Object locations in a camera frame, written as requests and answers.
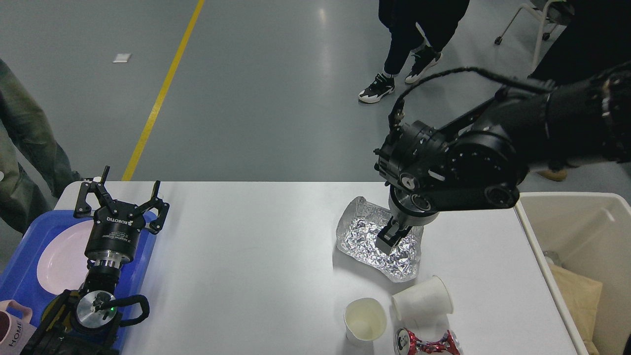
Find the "pink plate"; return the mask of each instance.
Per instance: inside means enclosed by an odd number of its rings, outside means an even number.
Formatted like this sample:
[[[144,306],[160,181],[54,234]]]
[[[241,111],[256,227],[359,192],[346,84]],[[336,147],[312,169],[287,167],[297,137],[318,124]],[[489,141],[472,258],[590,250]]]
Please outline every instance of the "pink plate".
[[[37,263],[37,280],[52,294],[76,290],[88,273],[83,254],[94,222],[86,220],[59,233],[44,249]]]

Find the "yellow floor line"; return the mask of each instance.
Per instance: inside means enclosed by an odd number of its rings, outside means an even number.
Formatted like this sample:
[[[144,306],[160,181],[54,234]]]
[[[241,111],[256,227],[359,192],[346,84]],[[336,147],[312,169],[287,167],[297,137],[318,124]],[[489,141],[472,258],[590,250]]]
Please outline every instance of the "yellow floor line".
[[[134,149],[134,153],[132,153],[131,158],[129,159],[129,163],[127,163],[127,168],[125,169],[125,173],[122,175],[123,181],[130,181],[131,177],[134,175],[134,171],[136,170],[136,166],[138,165],[138,161],[140,160],[140,156],[143,154],[144,146],[147,144],[147,140],[149,140],[149,135],[151,134],[151,130],[153,129],[153,125],[155,124],[156,118],[158,117],[158,113],[160,112],[160,108],[162,107],[162,102],[164,98],[167,96],[168,88],[171,86],[171,81],[173,81],[173,77],[175,76],[175,71],[177,70],[177,66],[180,64],[180,59],[182,59],[182,55],[184,54],[184,49],[186,49],[186,45],[189,42],[189,38],[191,37],[191,32],[193,31],[193,27],[195,27],[195,22],[197,22],[197,18],[199,16],[199,12],[201,11],[202,6],[204,6],[204,0],[199,0],[197,6],[195,7],[195,11],[191,16],[191,20],[189,21],[188,27],[186,27],[186,32],[184,32],[184,36],[180,41],[180,46],[177,48],[177,52],[175,53],[175,57],[171,62],[171,67],[168,69],[167,77],[164,79],[162,83],[162,88],[160,88],[160,93],[156,98],[156,102],[153,104],[153,108],[151,109],[151,114],[147,119],[147,123],[144,125],[143,132],[140,134],[140,138],[136,143],[136,148]]]

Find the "blue tray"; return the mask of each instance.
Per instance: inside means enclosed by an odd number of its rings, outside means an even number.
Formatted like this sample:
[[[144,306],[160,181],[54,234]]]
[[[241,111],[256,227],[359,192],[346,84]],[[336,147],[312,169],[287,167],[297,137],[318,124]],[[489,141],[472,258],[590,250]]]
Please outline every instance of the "blue tray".
[[[144,215],[147,222],[155,218],[155,214],[151,212]],[[44,290],[37,280],[37,263],[40,256],[59,233],[90,219],[76,219],[73,217],[73,211],[66,210],[50,211],[37,217],[31,223],[7,267],[0,275],[0,301],[14,299],[23,306],[31,308],[33,310],[31,324],[39,327],[44,309],[57,296]],[[121,270],[121,278],[114,291],[116,298],[128,297],[140,291],[155,240],[155,236],[146,229],[141,231],[134,261],[124,265]],[[134,318],[133,308],[135,307],[122,308],[122,319]],[[126,328],[118,330],[114,349],[122,349],[125,341],[125,330]]]

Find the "crumpled aluminum foil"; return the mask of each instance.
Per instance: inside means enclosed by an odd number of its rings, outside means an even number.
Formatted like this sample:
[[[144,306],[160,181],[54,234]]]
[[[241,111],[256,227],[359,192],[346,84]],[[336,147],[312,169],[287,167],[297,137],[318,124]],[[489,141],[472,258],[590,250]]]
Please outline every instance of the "crumpled aluminum foil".
[[[418,275],[423,227],[413,227],[395,251],[386,255],[375,246],[379,231],[390,220],[390,211],[358,196],[348,204],[336,229],[337,246],[357,261],[381,271],[393,282],[406,282]]]

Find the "pink mug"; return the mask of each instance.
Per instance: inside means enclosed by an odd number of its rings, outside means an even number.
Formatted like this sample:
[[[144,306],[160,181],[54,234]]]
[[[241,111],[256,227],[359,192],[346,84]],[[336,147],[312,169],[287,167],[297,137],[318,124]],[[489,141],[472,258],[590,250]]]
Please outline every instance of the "pink mug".
[[[22,312],[22,319],[8,313],[7,308]],[[0,354],[19,355],[28,340],[35,333],[30,325],[33,311],[13,299],[0,302]]]

